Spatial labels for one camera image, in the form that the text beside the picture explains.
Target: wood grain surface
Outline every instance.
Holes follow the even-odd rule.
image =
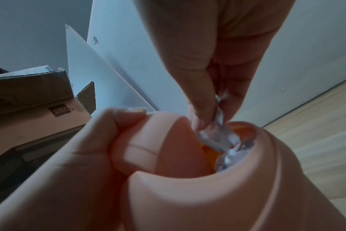
[[[346,82],[265,127],[346,217]]]

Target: open cardboard box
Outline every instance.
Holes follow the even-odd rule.
[[[65,70],[0,75],[0,203],[57,152],[96,109],[94,83],[76,96]]]

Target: white wall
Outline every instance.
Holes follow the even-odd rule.
[[[131,0],[95,0],[88,43],[156,109],[187,114]],[[297,0],[235,119],[264,126],[345,79],[346,0]]]
[[[65,26],[87,38],[92,0],[0,0],[0,67],[68,68]]]

